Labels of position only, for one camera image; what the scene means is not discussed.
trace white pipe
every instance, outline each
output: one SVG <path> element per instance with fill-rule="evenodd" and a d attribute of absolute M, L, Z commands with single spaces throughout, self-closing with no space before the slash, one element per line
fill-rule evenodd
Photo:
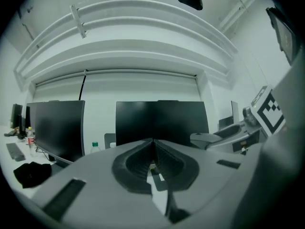
<path fill-rule="evenodd" d="M 184 77 L 184 78 L 190 78 L 190 79 L 196 79 L 195 75 L 188 75 L 188 74 L 182 74 L 182 73 L 174 73 L 174 72 L 167 72 L 167 71 L 157 71 L 157 70 L 139 70 L 139 69 L 113 69 L 113 70 L 95 70 L 95 71 L 88 71 L 86 72 L 86 75 L 90 74 L 105 74 L 105 73 L 149 73 L 149 74 L 162 74 L 162 75 L 170 75 L 170 76 L 179 76 L 179 77 Z M 63 75 L 60 77 L 55 77 L 53 79 L 41 82 L 36 84 L 36 87 L 72 78 L 72 77 L 77 77 L 77 76 L 82 76 L 84 75 L 84 72 L 78 72 L 78 73 L 72 73 L 72 74 L 67 74 Z"/>
<path fill-rule="evenodd" d="M 126 24 L 137 24 L 137 25 L 149 25 L 149 26 L 155 26 L 159 28 L 164 28 L 168 27 L 170 30 L 175 30 L 183 34 L 188 34 L 188 36 L 191 36 L 192 38 L 196 40 L 202 40 L 204 43 L 209 44 L 209 46 L 218 52 L 220 52 L 223 56 L 225 56 L 228 60 L 233 61 L 233 57 L 225 51 L 222 47 L 218 46 L 216 43 L 211 41 L 210 39 L 202 36 L 201 34 L 194 32 L 188 28 L 185 28 L 183 26 L 167 22 L 167 21 L 162 21 L 162 20 L 157 20 L 157 19 L 151 19 L 151 18 L 145 18 L 145 17 L 134 17 L 134 16 L 122 16 L 122 17 L 114 17 L 114 18 L 106 18 L 106 19 L 100 19 L 100 20 L 95 20 L 91 21 L 88 23 L 84 23 L 83 27 L 85 31 L 103 27 L 103 26 L 112 26 L 112 25 L 126 25 Z"/>
<path fill-rule="evenodd" d="M 196 16 L 188 11 L 185 11 L 185 10 L 175 7 L 173 5 L 169 5 L 169 4 L 162 3 L 162 2 L 151 1 L 151 0 L 103 1 L 103 2 L 98 2 L 98 3 L 91 4 L 86 7 L 78 9 L 78 14 L 81 17 L 88 13 L 105 10 L 105 9 L 119 8 L 119 7 L 122 7 L 122 8 L 126 8 L 126 7 L 148 8 L 148 9 L 166 11 L 171 14 L 179 15 L 179 16 L 183 17 L 184 19 L 193 21 L 196 24 L 203 27 L 208 33 L 210 33 L 211 35 L 213 35 L 217 39 L 219 39 L 226 47 L 231 49 L 234 53 L 238 52 L 238 49 L 234 46 L 234 44 L 224 34 L 222 34 L 218 29 L 216 29 L 214 26 L 212 26 L 208 22 L 204 21 L 203 19 L 199 18 L 198 16 Z"/>
<path fill-rule="evenodd" d="M 40 70 L 39 72 L 35 71 L 35 68 L 31 71 L 28 71 L 23 77 L 27 79 L 27 81 L 33 81 L 36 78 L 39 78 L 47 73 L 54 72 L 58 70 L 59 68 L 72 65 L 74 63 L 80 63 L 80 62 L 87 62 L 89 60 L 100 60 L 101 62 L 108 58 L 121 58 L 121 57 L 129 57 L 129 58 L 146 58 L 146 59 L 152 59 L 152 60 L 162 60 L 162 61 L 169 61 L 173 64 L 180 63 L 184 65 L 189 65 L 192 68 L 197 68 L 200 70 L 204 70 L 206 73 L 209 73 L 211 75 L 216 75 L 217 77 L 225 78 L 226 74 L 228 72 L 228 68 L 226 68 L 223 65 L 223 68 L 217 68 L 216 65 L 213 64 L 207 64 L 203 62 L 196 62 L 184 58 L 179 58 L 177 56 L 168 55 L 168 54 L 161 54 L 161 53 L 155 53 L 155 52 L 146 52 L 146 51 L 104 51 L 104 52 L 95 52 L 90 54 L 84 54 L 80 56 L 76 56 L 61 62 L 58 62 L 56 64 L 53 64 L 43 70 Z"/>

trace white wall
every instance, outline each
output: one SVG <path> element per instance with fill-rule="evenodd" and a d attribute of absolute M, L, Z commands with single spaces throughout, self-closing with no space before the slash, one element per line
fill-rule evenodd
<path fill-rule="evenodd" d="M 220 119 L 232 115 L 232 100 L 238 103 L 242 120 L 242 109 L 250 105 L 262 86 L 275 87 L 290 69 L 265 11 L 273 6 L 271 0 L 256 0 L 227 32 L 239 53 L 232 65 L 232 90 L 211 87 Z"/>
<path fill-rule="evenodd" d="M 33 102 L 78 100 L 83 76 L 52 82 L 36 88 Z"/>
<path fill-rule="evenodd" d="M 209 124 L 209 133 L 215 133 L 218 131 L 219 115 L 215 108 L 215 101 L 213 98 L 213 85 L 209 82 L 205 74 L 199 75 L 197 79 L 198 91 L 200 94 L 201 101 L 204 102 L 205 111 Z"/>
<path fill-rule="evenodd" d="M 6 37 L 0 37 L 0 125 L 9 126 L 13 104 L 24 104 L 13 68 L 20 53 L 12 46 Z"/>
<path fill-rule="evenodd" d="M 275 87 L 290 69 L 265 10 L 270 7 L 274 7 L 271 0 L 256 0 L 237 22 L 231 39 L 240 50 L 257 91 L 266 83 Z"/>
<path fill-rule="evenodd" d="M 195 79 L 143 73 L 89 75 L 81 99 L 86 101 L 85 154 L 92 142 L 104 148 L 105 133 L 115 133 L 117 101 L 200 101 Z"/>
<path fill-rule="evenodd" d="M 22 54 L 32 42 L 32 39 L 26 31 L 25 26 L 22 25 L 22 20 L 19 18 L 17 12 L 11 18 L 10 23 L 7 25 L 3 34 L 20 54 Z"/>

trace cable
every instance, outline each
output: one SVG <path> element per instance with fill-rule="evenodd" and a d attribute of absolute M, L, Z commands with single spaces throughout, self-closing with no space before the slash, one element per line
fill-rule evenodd
<path fill-rule="evenodd" d="M 46 154 L 43 152 L 43 154 L 46 156 Z M 46 156 L 47 160 L 49 160 L 49 158 Z M 50 161 L 50 160 L 49 160 Z M 50 161 L 51 162 L 51 161 Z"/>
<path fill-rule="evenodd" d="M 38 149 L 38 147 L 36 147 L 36 153 L 43 153 L 45 156 L 46 156 L 46 154 L 45 154 L 45 152 L 42 150 L 41 152 L 40 151 L 37 151 L 37 149 Z"/>
<path fill-rule="evenodd" d="M 84 70 L 85 76 L 84 76 L 84 79 L 83 79 L 83 81 L 82 81 L 80 97 L 78 98 L 78 100 L 81 100 L 82 89 L 84 88 L 85 80 L 86 80 L 86 77 L 87 77 L 87 75 L 86 75 L 86 72 L 87 72 L 87 71 L 88 71 L 88 70 Z"/>

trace keyboard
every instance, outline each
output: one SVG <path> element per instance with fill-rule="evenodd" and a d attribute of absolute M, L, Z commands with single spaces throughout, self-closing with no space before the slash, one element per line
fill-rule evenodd
<path fill-rule="evenodd" d="M 12 159 L 15 159 L 17 162 L 25 160 L 25 156 L 23 152 L 18 148 L 15 143 L 7 143 L 6 147 L 10 153 Z"/>

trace plastic bottle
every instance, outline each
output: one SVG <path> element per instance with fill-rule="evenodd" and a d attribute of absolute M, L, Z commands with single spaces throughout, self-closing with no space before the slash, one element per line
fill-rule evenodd
<path fill-rule="evenodd" d="M 110 143 L 110 147 L 111 147 L 111 148 L 116 147 L 116 143 Z"/>
<path fill-rule="evenodd" d="M 32 127 L 29 127 L 28 144 L 29 144 L 29 148 L 30 148 L 30 155 L 32 157 L 35 157 L 36 156 L 35 141 L 34 141 L 34 134 L 32 132 Z"/>
<path fill-rule="evenodd" d="M 101 149 L 99 148 L 99 143 L 98 142 L 93 142 L 90 154 L 95 153 L 95 152 L 99 152 L 99 151 L 101 151 Z"/>

